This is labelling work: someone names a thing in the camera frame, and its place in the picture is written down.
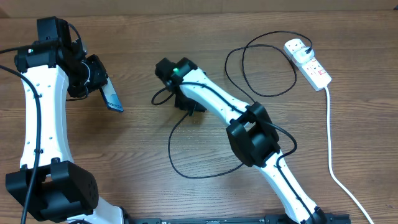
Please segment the black smartphone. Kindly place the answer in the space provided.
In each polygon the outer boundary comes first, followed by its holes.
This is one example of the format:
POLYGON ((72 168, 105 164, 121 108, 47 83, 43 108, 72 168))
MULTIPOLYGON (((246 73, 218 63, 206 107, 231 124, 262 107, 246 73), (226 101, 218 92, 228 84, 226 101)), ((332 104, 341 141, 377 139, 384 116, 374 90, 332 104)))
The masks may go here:
POLYGON ((107 109, 122 113, 124 111, 123 106, 119 100, 119 97, 113 87, 110 78, 106 79, 107 83, 103 85, 99 90, 104 99, 107 109))

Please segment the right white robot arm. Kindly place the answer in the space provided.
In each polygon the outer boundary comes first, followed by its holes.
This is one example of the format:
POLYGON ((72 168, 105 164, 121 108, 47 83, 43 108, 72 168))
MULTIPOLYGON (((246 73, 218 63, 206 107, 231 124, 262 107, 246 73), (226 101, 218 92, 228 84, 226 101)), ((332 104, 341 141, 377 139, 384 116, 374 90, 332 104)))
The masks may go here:
POLYGON ((274 125, 260 103, 238 100, 212 82, 206 73, 187 58, 177 63, 163 58, 155 74, 175 96, 175 107, 212 112, 226 126, 234 155, 248 167, 255 167, 272 187, 294 223, 326 223, 322 209, 304 192, 284 160, 279 133, 292 142, 286 130, 274 125))

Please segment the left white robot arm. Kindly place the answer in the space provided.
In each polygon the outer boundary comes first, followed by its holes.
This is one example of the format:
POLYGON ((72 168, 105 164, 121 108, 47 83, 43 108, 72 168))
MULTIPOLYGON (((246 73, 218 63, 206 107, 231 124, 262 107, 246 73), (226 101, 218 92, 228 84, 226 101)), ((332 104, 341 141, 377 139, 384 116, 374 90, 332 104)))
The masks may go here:
POLYGON ((100 197, 93 174, 74 163, 68 144, 68 101, 99 90, 110 110, 123 110, 100 59, 87 55, 81 40, 38 41, 17 48, 14 73, 24 86, 25 146, 6 188, 23 215, 40 222, 129 223, 123 208, 100 197))

